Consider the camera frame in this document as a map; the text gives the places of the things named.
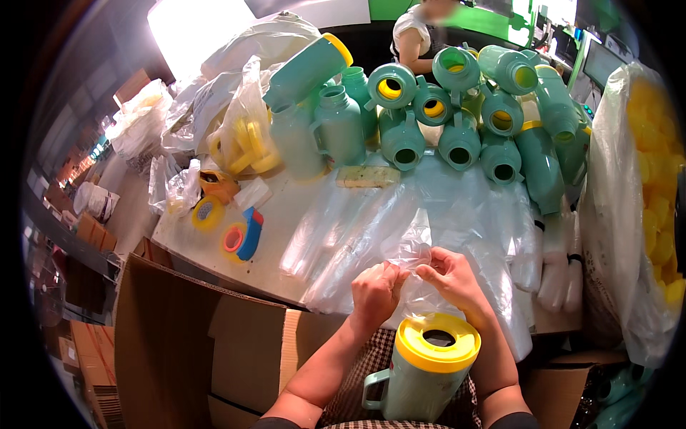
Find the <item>computer monitor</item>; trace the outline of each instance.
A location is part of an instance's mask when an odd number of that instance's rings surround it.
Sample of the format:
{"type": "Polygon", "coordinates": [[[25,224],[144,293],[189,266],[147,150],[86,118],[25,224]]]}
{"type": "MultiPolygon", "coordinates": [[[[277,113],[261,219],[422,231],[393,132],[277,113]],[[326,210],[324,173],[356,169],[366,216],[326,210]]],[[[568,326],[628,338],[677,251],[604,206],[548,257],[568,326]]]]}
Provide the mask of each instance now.
{"type": "Polygon", "coordinates": [[[608,78],[622,64],[626,63],[614,52],[591,40],[583,71],[604,91],[608,78]]]}

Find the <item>white shirt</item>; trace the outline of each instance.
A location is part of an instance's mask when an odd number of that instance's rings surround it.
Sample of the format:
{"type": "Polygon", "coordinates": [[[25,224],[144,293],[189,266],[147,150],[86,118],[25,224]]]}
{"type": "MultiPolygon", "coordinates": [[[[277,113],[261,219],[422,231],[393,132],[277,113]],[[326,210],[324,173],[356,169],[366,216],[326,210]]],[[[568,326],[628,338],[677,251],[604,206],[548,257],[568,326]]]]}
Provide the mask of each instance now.
{"type": "MultiPolygon", "coordinates": [[[[419,44],[419,55],[422,56],[426,54],[431,47],[431,36],[429,35],[429,29],[427,28],[426,24],[422,23],[418,16],[415,16],[418,6],[419,5],[412,6],[407,10],[406,13],[402,14],[401,17],[398,18],[398,21],[395,21],[395,25],[393,26],[393,41],[395,42],[396,49],[399,49],[400,34],[409,28],[416,28],[419,32],[419,36],[422,38],[422,41],[419,44]]],[[[390,51],[397,62],[398,58],[393,50],[393,44],[390,46],[390,51]]]]}

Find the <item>hand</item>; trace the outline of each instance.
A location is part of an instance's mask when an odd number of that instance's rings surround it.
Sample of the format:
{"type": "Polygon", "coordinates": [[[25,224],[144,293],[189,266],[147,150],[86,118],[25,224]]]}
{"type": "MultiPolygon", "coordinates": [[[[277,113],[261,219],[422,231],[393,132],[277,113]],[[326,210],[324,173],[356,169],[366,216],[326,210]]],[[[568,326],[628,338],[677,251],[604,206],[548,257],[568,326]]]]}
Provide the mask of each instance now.
{"type": "Polygon", "coordinates": [[[378,329],[398,306],[400,288],[409,275],[409,271],[388,261],[362,271],[353,280],[352,317],[366,329],[378,329]]]}
{"type": "Polygon", "coordinates": [[[416,272],[446,301],[464,312],[470,324],[481,325],[484,317],[493,313],[464,255],[432,247],[431,266],[421,264],[416,272]]]}

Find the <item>person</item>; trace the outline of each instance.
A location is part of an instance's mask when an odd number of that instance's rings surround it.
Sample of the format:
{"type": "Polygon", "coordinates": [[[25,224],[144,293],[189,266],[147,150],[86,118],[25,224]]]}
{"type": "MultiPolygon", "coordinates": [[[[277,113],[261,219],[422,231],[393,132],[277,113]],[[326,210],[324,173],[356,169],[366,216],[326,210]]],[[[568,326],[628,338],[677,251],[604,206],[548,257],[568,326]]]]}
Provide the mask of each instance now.
{"type": "Polygon", "coordinates": [[[408,66],[415,75],[424,75],[428,82],[436,83],[431,63],[446,45],[439,29],[431,23],[440,23],[451,16],[459,4],[457,0],[422,0],[401,15],[393,26],[390,46],[395,62],[408,66]]]}
{"type": "MultiPolygon", "coordinates": [[[[469,373],[476,388],[482,427],[538,428],[522,398],[515,360],[495,313],[464,255],[433,247],[430,265],[418,266],[416,274],[433,285],[446,301],[463,311],[466,321],[482,338],[480,352],[469,373]]],[[[324,407],[340,388],[358,351],[398,306],[400,289],[409,275],[409,271],[401,270],[390,262],[363,271],[352,283],[352,314],[296,372],[274,405],[253,424],[252,429],[314,428],[324,407]]],[[[361,408],[360,399],[358,396],[355,401],[361,408]]],[[[346,427],[393,427],[381,424],[388,422],[366,422],[360,426],[348,424],[346,427]]]]}

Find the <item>person's left hand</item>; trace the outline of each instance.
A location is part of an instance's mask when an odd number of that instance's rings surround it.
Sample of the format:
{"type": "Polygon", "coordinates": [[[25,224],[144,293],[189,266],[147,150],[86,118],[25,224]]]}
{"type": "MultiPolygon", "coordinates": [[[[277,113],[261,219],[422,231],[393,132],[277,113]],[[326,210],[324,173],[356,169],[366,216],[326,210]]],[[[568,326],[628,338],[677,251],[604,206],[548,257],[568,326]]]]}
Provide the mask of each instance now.
{"type": "Polygon", "coordinates": [[[362,271],[353,280],[353,318],[365,328],[376,330],[388,320],[400,300],[400,289],[410,275],[397,265],[384,261],[362,271]]]}

